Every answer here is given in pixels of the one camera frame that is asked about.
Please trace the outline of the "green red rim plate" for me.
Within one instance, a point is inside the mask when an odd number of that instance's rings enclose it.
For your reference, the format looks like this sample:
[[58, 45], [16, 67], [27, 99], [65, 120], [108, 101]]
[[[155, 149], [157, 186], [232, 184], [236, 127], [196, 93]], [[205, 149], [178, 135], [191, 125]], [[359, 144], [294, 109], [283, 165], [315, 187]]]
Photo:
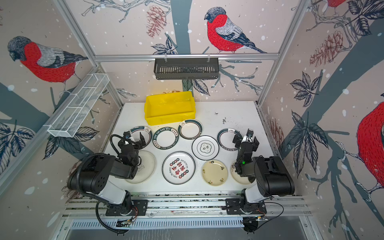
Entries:
[[194, 140], [198, 138], [202, 134], [202, 131], [202, 124], [194, 119], [184, 120], [178, 126], [180, 137], [186, 140]]
[[235, 147], [235, 144], [233, 143], [233, 138], [237, 133], [240, 132], [231, 128], [220, 130], [217, 135], [217, 142], [219, 146], [226, 151], [237, 151], [239, 147]]

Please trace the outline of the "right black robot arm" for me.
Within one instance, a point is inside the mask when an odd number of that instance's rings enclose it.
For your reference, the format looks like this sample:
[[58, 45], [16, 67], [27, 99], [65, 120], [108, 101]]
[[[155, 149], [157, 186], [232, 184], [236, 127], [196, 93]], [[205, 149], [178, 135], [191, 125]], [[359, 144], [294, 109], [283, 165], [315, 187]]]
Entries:
[[260, 144], [253, 135], [254, 131], [249, 129], [244, 137], [235, 134], [233, 139], [238, 149], [235, 172], [255, 184], [241, 192], [240, 206], [247, 212], [267, 198], [295, 193], [294, 181], [280, 157], [253, 156]]

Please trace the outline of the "white plate red characters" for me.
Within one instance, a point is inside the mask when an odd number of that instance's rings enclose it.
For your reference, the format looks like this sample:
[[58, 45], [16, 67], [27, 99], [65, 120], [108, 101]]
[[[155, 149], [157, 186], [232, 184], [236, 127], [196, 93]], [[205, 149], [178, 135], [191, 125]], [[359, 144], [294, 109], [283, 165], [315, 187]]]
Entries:
[[174, 152], [163, 162], [162, 174], [164, 179], [173, 185], [187, 183], [194, 175], [196, 163], [193, 157], [186, 152]]

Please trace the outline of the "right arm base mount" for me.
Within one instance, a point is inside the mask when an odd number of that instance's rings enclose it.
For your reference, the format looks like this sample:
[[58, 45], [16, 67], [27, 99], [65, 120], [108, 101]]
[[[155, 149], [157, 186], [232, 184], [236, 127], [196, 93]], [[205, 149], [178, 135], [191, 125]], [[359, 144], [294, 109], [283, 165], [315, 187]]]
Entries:
[[248, 203], [238, 198], [226, 199], [222, 210], [227, 215], [265, 215], [267, 213], [264, 202]]

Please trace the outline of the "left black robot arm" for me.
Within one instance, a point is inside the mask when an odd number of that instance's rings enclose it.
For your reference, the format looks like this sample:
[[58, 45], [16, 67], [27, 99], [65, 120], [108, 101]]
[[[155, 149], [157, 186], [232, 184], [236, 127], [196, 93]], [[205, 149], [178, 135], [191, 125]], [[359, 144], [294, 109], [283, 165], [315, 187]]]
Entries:
[[132, 180], [136, 176], [142, 163], [139, 150], [146, 146], [146, 140], [142, 134], [135, 140], [132, 131], [126, 131], [122, 136], [112, 134], [109, 141], [116, 155], [95, 153], [85, 157], [70, 174], [67, 188], [109, 206], [131, 209], [131, 194], [109, 178]]

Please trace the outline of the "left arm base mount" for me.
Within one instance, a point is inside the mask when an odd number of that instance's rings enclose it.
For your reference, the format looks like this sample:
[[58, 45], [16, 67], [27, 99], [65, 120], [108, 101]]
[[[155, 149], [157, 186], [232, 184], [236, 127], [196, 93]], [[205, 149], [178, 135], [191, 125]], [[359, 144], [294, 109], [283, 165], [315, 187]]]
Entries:
[[108, 204], [106, 216], [108, 217], [125, 217], [125, 216], [145, 216], [148, 200], [128, 200], [120, 205]]

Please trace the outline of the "white plate flower emblem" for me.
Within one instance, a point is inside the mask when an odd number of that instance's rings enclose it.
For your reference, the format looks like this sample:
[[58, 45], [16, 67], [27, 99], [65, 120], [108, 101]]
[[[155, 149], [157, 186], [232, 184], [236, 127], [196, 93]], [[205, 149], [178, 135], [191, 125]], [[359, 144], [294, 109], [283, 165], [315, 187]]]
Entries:
[[219, 151], [218, 142], [211, 136], [200, 136], [192, 143], [192, 152], [199, 160], [213, 160], [217, 157]]

